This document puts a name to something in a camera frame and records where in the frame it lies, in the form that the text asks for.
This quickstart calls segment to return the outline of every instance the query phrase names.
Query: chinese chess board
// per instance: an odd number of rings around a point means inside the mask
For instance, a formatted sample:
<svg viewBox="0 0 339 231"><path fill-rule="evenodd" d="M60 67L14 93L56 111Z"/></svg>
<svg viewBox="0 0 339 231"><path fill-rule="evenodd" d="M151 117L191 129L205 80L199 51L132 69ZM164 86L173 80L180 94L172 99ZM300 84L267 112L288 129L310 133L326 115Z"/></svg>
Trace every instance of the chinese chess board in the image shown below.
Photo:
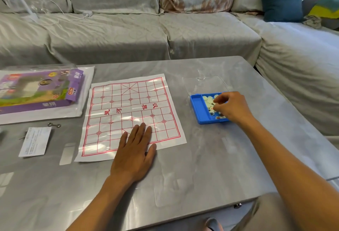
<svg viewBox="0 0 339 231"><path fill-rule="evenodd" d="M121 135L142 122L157 149L186 143L164 74L92 84L75 161L113 159Z"/></svg>

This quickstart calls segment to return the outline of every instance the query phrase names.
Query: gray marble table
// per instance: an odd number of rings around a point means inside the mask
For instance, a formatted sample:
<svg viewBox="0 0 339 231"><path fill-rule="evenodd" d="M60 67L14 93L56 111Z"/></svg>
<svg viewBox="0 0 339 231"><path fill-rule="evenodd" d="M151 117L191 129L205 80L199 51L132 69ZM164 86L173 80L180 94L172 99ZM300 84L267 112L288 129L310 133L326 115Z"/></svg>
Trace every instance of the gray marble table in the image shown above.
<svg viewBox="0 0 339 231"><path fill-rule="evenodd" d="M228 90L245 95L255 117L295 156L327 180L339 176L339 151L241 57L97 65L93 82L159 73L166 76L187 144L158 151L147 177L123 198L111 230L151 226L275 191L240 128L197 123L186 78L219 76ZM74 159L83 120L53 120L62 127L52 131L45 155L26 159L18 157L19 138L50 120L1 126L1 230L65 230L97 194L112 161L60 165L63 153Z"/></svg>

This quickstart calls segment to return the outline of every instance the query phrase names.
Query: white fan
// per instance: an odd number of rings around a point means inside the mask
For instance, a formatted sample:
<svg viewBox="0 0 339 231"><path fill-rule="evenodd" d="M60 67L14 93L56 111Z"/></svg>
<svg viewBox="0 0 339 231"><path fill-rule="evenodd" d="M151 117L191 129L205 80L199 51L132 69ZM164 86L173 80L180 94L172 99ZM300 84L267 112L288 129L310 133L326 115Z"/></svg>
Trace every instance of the white fan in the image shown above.
<svg viewBox="0 0 339 231"><path fill-rule="evenodd" d="M26 16L25 18L28 18L34 22L38 21L38 16L36 15L36 13L33 13L32 10L29 8L29 6L27 5L27 3L25 2L25 0L4 0L4 2L6 3L6 5L13 10L13 12L16 12L17 10L20 9L20 4L22 4L27 13L29 14L28 16Z"/></svg>

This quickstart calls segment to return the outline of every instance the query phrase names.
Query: purple box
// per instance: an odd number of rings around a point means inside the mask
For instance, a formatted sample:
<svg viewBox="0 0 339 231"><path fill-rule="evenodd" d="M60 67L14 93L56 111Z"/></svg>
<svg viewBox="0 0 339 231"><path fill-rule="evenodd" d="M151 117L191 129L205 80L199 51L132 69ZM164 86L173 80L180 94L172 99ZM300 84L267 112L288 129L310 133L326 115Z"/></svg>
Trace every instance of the purple box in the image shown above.
<svg viewBox="0 0 339 231"><path fill-rule="evenodd" d="M0 114L69 106L83 83L77 68L8 74L0 80Z"/></svg>

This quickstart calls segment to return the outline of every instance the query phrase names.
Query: instruction card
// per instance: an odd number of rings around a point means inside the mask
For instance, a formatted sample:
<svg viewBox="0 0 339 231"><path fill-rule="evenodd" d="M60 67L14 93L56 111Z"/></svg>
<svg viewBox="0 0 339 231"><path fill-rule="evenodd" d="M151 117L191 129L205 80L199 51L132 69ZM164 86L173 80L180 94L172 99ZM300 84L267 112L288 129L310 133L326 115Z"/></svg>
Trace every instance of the instruction card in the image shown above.
<svg viewBox="0 0 339 231"><path fill-rule="evenodd" d="M44 155L52 127L28 128L19 157Z"/></svg>

